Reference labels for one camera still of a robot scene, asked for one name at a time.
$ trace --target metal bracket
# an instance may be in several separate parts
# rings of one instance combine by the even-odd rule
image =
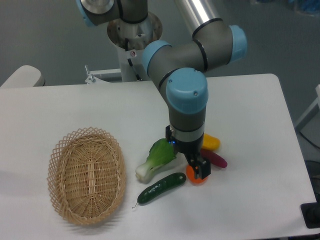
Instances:
[[[85,65],[84,68],[87,76],[85,82],[87,84],[122,82],[119,68],[98,71],[90,71],[88,65]]]

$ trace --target wicker basket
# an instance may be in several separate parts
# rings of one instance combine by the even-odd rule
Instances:
[[[77,225],[108,217],[122,202],[126,172],[121,148],[110,133],[78,129],[53,149],[48,186],[54,210]]]

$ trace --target metal pole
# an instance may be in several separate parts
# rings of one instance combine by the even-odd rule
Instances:
[[[191,34],[202,24],[220,17],[211,0],[174,0],[174,2]]]

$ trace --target black ring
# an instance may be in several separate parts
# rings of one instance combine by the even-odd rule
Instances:
[[[140,20],[138,20],[138,21],[129,21],[129,20],[125,20],[125,19],[124,19],[123,12],[122,12],[122,17],[120,17],[120,19],[121,19],[122,21],[124,21],[125,23],[127,23],[127,24],[139,24],[139,23],[143,22],[144,20],[146,20],[146,18],[148,17],[148,15],[149,15],[149,14],[147,13],[145,17],[143,17],[142,19],[140,19]]]
[[[204,46],[202,46],[201,42],[199,42],[197,39],[193,39],[193,41],[198,45],[200,49],[203,58],[203,71],[206,72],[208,70],[208,59]]]
[[[171,70],[170,72],[168,72],[166,75],[164,75],[164,77],[161,79],[161,81],[159,82],[159,85],[158,85],[158,90],[160,91],[160,88],[162,86],[162,84],[164,83],[164,81],[176,70],[178,70],[179,68],[176,68],[176,69],[173,69]]]
[[[210,19],[209,21],[206,21],[204,23],[202,23],[200,26],[198,26],[192,33],[192,38],[195,37],[195,35],[197,34],[197,32],[199,32],[200,29],[202,29],[204,26],[207,26],[208,24],[210,23],[213,23],[213,22],[216,22],[216,21],[222,21],[222,18],[213,18],[213,19]]]
[[[122,8],[121,0],[116,0],[119,9],[119,17],[122,19],[124,17],[124,9]]]

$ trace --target leafy vegetable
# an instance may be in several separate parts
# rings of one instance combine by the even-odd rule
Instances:
[[[141,182],[149,182],[157,169],[175,158],[174,147],[165,138],[161,138],[150,148],[146,162],[135,169],[135,176]]]

